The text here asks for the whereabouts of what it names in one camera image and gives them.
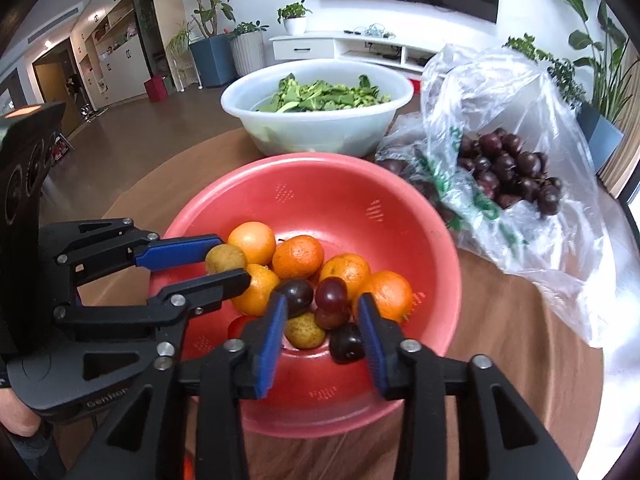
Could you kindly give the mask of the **person left hand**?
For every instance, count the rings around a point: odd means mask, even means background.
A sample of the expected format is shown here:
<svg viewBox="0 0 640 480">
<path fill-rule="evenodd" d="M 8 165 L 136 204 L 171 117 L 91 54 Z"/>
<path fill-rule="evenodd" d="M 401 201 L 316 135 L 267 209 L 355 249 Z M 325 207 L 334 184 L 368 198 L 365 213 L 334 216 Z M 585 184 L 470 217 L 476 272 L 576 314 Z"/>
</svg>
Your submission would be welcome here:
<svg viewBox="0 0 640 480">
<path fill-rule="evenodd" d="M 0 390 L 0 420 L 11 434 L 25 438 L 32 437 L 41 424 L 40 417 L 9 388 Z"/>
</svg>

